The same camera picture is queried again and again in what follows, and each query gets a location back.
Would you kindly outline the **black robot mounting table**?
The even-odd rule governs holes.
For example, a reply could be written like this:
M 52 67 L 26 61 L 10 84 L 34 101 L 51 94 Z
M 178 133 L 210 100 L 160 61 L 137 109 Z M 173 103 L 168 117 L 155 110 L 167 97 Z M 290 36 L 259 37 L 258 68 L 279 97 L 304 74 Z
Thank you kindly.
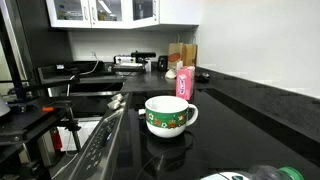
M 51 180 L 37 140 L 53 127 L 72 132 L 77 150 L 80 130 L 67 98 L 38 98 L 9 105 L 0 122 L 0 173 L 17 175 L 18 180 Z

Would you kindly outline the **white crumpled napkin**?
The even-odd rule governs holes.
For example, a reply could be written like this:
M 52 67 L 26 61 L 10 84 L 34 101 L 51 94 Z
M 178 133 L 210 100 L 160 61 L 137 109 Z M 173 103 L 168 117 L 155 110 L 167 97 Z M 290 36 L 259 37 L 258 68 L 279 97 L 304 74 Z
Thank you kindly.
M 165 77 L 168 79 L 175 79 L 176 78 L 176 71 L 173 69 L 169 69 L 166 74 Z

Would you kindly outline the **red handled clamp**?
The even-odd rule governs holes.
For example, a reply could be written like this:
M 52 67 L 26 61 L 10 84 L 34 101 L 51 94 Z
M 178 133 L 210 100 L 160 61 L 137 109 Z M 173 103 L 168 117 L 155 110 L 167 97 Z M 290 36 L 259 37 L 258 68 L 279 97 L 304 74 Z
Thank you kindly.
M 57 129 L 53 129 L 51 131 L 51 135 L 52 135 L 54 150 L 60 151 L 62 148 L 62 141 L 61 141 L 61 137 L 59 135 L 59 131 Z

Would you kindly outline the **small black box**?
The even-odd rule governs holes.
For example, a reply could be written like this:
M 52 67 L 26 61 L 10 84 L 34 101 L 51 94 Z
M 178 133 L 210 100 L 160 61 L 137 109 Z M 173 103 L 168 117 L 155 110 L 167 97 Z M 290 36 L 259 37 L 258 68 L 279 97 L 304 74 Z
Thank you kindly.
M 163 55 L 158 57 L 157 70 L 165 72 L 168 66 L 168 57 Z

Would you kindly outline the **brown paper bag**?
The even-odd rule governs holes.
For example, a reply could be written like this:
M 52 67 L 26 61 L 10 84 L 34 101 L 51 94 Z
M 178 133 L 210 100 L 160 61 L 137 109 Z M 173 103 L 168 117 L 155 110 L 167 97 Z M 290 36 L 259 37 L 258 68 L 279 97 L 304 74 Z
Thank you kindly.
M 196 44 L 172 43 L 168 48 L 168 68 L 173 68 L 178 61 L 184 66 L 195 66 L 197 55 Z

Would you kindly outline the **white wall cabinet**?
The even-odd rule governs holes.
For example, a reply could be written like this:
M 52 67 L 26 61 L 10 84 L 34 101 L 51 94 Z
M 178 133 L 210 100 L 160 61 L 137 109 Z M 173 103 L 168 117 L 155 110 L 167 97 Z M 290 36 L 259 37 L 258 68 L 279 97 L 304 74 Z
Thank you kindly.
M 46 0 L 55 28 L 198 26 L 201 0 Z

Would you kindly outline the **stove control panel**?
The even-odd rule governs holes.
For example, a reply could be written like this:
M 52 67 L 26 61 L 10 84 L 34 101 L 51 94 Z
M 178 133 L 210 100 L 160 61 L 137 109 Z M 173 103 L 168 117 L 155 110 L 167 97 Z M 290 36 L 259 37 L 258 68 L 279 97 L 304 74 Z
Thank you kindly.
M 122 94 L 119 106 L 108 109 L 94 129 L 67 180 L 104 180 L 109 176 L 111 155 L 129 94 Z

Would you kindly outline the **pink sweetener box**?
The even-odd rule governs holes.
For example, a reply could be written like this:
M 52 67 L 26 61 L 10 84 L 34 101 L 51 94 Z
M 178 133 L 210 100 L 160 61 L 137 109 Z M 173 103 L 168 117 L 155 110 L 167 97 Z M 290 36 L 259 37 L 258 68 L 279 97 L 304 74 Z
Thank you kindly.
M 176 96 L 189 100 L 193 93 L 194 66 L 185 66 L 177 71 L 176 75 Z

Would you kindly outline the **white green festive mug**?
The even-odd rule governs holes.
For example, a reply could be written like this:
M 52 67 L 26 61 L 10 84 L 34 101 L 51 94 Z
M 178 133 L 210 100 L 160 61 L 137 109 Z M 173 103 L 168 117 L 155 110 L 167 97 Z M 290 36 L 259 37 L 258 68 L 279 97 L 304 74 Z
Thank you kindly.
M 155 96 L 145 102 L 146 125 L 157 137 L 180 135 L 198 118 L 198 108 L 176 96 Z

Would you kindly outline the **clear bottle green cap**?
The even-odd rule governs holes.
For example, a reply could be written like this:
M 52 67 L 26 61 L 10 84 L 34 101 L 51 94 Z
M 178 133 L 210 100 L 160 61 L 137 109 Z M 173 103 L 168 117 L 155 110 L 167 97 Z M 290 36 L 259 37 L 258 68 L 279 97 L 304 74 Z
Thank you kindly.
M 200 180 L 305 180 L 293 167 L 276 168 L 269 165 L 253 166 L 248 172 L 224 171 L 201 178 Z

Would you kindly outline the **silver black toaster appliance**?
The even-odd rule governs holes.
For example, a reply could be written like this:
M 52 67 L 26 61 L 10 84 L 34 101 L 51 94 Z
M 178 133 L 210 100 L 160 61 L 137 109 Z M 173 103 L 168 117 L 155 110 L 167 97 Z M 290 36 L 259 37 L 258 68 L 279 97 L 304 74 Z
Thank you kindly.
M 113 71 L 117 73 L 146 73 L 149 60 L 155 58 L 155 52 L 132 52 L 130 55 L 116 55 L 113 57 Z

